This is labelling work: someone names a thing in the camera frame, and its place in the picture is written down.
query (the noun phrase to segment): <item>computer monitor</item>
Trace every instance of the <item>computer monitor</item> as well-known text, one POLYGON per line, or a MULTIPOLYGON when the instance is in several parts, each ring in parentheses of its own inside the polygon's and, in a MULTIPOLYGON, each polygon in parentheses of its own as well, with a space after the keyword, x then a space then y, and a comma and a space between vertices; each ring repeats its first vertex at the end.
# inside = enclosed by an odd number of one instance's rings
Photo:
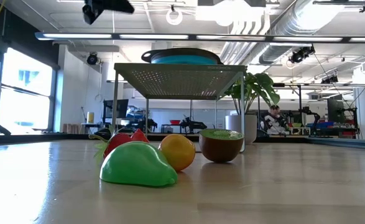
POLYGON ((337 123, 345 123, 345 115, 343 112, 344 103, 337 100, 327 99, 327 110, 329 121, 337 123))
MULTIPOLYGON (((117 118, 126 118, 127 115, 127 107, 128 100, 118 100, 117 103, 117 118)), ((105 123, 106 118, 113 117, 113 100, 104 100, 103 101, 103 123, 105 123)))

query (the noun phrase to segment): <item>kiwi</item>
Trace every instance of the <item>kiwi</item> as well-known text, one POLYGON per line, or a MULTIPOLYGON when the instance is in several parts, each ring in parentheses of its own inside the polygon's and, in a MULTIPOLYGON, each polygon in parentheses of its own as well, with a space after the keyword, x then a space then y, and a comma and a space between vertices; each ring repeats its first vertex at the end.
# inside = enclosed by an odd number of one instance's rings
POLYGON ((229 162, 240 152, 244 135, 225 129, 205 129, 200 131, 201 153, 213 162, 229 162))

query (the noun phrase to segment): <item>orange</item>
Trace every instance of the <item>orange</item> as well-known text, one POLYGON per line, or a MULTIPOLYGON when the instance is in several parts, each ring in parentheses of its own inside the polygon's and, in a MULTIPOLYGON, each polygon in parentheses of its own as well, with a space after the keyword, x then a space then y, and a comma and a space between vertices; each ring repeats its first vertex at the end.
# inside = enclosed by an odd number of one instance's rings
POLYGON ((193 162, 196 154, 193 142, 181 134, 170 134, 165 137, 160 143, 159 149, 175 171, 187 168, 193 162))

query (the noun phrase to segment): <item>person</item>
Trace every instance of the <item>person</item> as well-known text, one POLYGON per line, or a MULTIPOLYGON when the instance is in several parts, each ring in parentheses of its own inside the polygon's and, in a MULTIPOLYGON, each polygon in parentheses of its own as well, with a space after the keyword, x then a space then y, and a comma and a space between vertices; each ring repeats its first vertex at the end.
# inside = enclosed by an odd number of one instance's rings
POLYGON ((263 128, 268 134, 286 134, 287 122, 283 116, 280 115, 279 106, 270 106, 264 119, 263 128))

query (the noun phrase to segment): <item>perforated metal shelf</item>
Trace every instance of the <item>perforated metal shelf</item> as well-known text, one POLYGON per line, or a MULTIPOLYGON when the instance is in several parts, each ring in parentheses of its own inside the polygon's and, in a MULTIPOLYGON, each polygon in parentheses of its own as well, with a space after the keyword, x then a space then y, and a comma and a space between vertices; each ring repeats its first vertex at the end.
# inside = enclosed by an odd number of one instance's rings
POLYGON ((246 71, 243 65, 115 63, 120 74, 147 99, 218 100, 246 71))

